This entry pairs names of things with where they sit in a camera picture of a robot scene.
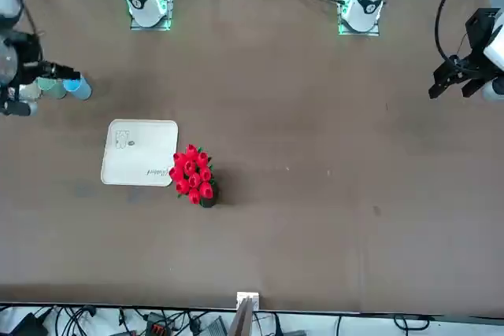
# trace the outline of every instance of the floor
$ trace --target floor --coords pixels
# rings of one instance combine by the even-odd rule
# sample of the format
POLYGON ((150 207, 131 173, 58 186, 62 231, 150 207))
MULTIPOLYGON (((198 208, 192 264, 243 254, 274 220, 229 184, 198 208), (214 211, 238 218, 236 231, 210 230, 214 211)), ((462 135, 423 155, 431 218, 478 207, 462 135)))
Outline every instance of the floor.
MULTIPOLYGON (((29 312, 35 313, 40 316, 47 308, 39 307, 21 307, 21 308, 8 308, 0 313, 0 332, 10 332, 29 312)), ((151 310, 143 309, 142 314, 148 314, 151 310)), ((161 314, 160 311, 153 309, 152 311, 161 314)), ((46 318, 44 327, 49 331, 50 336, 55 335, 54 323, 58 308, 53 310, 46 318)), ((165 315, 170 317, 176 314, 176 311, 165 311, 165 315)), ((85 316, 80 321, 83 330, 89 336, 112 336, 122 334, 125 332, 124 326, 118 324, 118 310, 116 308, 99 308, 96 315, 91 318, 85 316)), ((132 332, 137 330, 139 333, 145 330, 146 323, 140 316, 133 310, 124 310, 126 324, 128 329, 132 332)), ((191 312, 192 318, 201 315, 201 312, 191 312)), ((215 335, 210 332, 205 332, 214 320, 221 317, 224 326, 227 330, 231 326, 233 314, 231 312, 210 312, 201 317, 201 329, 203 332, 201 336, 215 335)), ((292 314, 279 314, 279 321, 282 331, 285 335, 289 332, 303 330, 306 335, 316 336, 336 336, 336 328, 338 323, 338 316, 316 316, 316 315, 292 315, 292 314)), ((176 321, 176 327, 181 328, 187 325, 187 317, 185 321, 181 321, 182 316, 176 321)), ((62 334, 69 317, 65 312, 61 313, 58 320, 58 334, 62 334)), ((253 322, 251 336, 269 335, 275 332, 274 317, 270 313, 258 313, 258 321, 261 324, 261 329, 258 326, 257 320, 253 322)), ((422 327, 424 322, 409 321, 409 327, 422 327)), ((304 334, 296 333, 292 336, 303 336, 304 334)), ((339 327, 339 335, 341 336, 365 336, 370 334, 386 334, 388 336, 402 336, 404 331, 399 330, 392 319, 382 318, 355 318, 343 317, 339 327)), ((429 328, 423 331, 410 331, 411 335, 418 336, 502 336, 504 335, 504 327, 495 325, 484 324, 467 324, 467 323, 447 323, 447 322, 431 322, 429 328)), ((192 333, 186 329, 174 335, 191 336, 192 333)))

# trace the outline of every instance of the table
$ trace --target table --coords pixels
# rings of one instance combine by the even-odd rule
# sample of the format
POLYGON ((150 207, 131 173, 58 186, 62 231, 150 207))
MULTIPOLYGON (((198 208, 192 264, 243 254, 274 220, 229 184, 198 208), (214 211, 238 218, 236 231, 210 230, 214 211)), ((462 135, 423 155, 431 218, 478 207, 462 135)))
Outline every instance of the table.
MULTIPOLYGON (((372 38, 317 0, 176 0, 166 33, 121 0, 27 0, 94 94, 0 123, 0 298, 501 315, 504 108, 428 99, 438 3, 387 0, 372 38), (175 120, 222 203, 103 185, 117 118, 175 120)), ((447 52, 486 4, 449 0, 447 52)))

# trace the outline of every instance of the white plate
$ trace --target white plate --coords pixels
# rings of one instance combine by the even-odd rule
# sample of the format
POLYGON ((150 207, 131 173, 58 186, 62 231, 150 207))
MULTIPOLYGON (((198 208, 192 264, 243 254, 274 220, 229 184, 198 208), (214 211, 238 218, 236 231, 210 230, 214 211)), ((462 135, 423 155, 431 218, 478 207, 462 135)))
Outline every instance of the white plate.
POLYGON ((178 134, 175 121, 112 121, 103 155, 103 183, 168 186, 178 134))

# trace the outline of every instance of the green cup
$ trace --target green cup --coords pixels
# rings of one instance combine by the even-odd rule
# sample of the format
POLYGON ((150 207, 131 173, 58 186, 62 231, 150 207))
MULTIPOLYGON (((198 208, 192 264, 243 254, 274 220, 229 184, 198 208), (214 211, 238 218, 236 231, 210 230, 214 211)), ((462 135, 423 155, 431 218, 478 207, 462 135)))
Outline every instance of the green cup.
POLYGON ((66 95, 63 80, 38 78, 37 85, 42 90, 43 94, 50 98, 63 98, 66 95))

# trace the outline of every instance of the red flower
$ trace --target red flower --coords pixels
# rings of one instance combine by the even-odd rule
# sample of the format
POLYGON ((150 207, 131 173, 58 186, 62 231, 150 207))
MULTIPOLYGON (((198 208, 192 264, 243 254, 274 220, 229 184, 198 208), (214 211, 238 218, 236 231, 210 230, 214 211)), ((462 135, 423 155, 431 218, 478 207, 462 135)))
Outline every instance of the red flower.
POLYGON ((169 175, 173 181, 179 181, 183 179, 183 169, 182 167, 173 167, 169 171, 169 175))
POLYGON ((187 145, 186 148, 186 157, 187 159, 196 159, 196 156, 198 155, 198 149, 194 145, 187 145))
POLYGON ((212 186, 209 183, 203 183, 199 187, 199 193, 202 195, 203 198, 212 198, 213 197, 212 186))
POLYGON ((191 202, 191 204, 199 204, 199 200, 200 200, 200 196, 199 196, 199 192, 197 189, 191 189, 189 190, 189 201, 191 202))
POLYGON ((175 162, 175 166, 177 167, 183 167, 184 164, 186 164, 187 157, 185 153, 174 153, 173 154, 173 161, 175 162))
POLYGON ((212 171, 210 168, 204 167, 199 170, 199 175, 202 178, 202 181, 210 181, 212 179, 212 171))
POLYGON ((181 179, 176 182, 176 191, 180 194, 187 194, 189 192, 189 182, 186 179, 181 179))
POLYGON ((196 164, 200 168, 206 167, 208 164, 208 153, 199 153, 196 157, 196 164))
POLYGON ((186 164, 183 165, 183 172, 186 175, 191 176, 196 172, 196 163, 193 161, 186 161, 186 164))
POLYGON ((198 188, 198 185, 200 184, 201 181, 202 178, 199 177, 199 175, 195 172, 189 178, 189 185, 191 186, 191 188, 198 188))

